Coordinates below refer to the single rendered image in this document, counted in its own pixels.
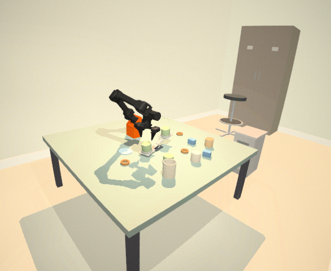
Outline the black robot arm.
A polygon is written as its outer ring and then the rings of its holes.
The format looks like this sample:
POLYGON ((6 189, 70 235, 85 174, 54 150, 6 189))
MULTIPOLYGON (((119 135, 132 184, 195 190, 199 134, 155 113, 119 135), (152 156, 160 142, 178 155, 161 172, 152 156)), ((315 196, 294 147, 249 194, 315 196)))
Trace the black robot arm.
MULTIPOLYGON (((131 97, 125 95, 119 89, 112 91, 111 95, 109 96, 109 100, 117 103, 117 105, 123 110, 124 118, 126 120, 129 120, 133 124, 136 123, 139 118, 134 115, 134 111, 132 110, 132 108, 128 108, 125 103, 128 103, 133 106, 138 113, 143 115, 143 118, 150 118, 156 121, 159 121, 161 118, 161 113, 153 111, 152 106, 149 103, 139 99, 132 99, 131 97)), ((142 121, 137 125, 137 127, 138 130, 145 130, 149 127, 149 122, 142 119, 142 121)))

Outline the light blue block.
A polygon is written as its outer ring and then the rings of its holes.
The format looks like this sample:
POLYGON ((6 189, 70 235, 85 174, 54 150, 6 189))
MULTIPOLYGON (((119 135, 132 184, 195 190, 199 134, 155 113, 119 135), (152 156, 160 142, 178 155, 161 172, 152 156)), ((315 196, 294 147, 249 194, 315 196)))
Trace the light blue block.
POLYGON ((209 150, 203 150, 203 154, 202 156, 206 157, 206 158, 210 158, 211 157, 211 152, 209 150))
POLYGON ((188 138, 188 144, 195 145, 196 144, 196 139, 194 138, 188 138))

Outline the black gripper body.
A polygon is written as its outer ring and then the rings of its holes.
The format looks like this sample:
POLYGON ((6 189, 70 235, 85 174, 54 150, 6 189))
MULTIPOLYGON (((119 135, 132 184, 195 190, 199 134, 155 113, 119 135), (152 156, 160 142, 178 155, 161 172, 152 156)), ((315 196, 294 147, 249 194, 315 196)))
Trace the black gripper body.
MULTIPOLYGON (((147 119, 147 118, 143 118, 143 120, 144 121, 148 121, 149 122, 149 127, 148 127, 148 129, 151 129, 151 132, 153 132, 153 133, 157 133, 157 132, 159 132, 160 131, 160 127, 158 127, 158 126, 154 126, 154 127, 151 127, 152 126, 152 124, 151 124, 151 121, 152 121, 152 119, 147 119)), ((138 128, 137 127, 137 125, 139 124, 140 122, 137 122, 137 123, 134 123, 134 128, 138 128)))

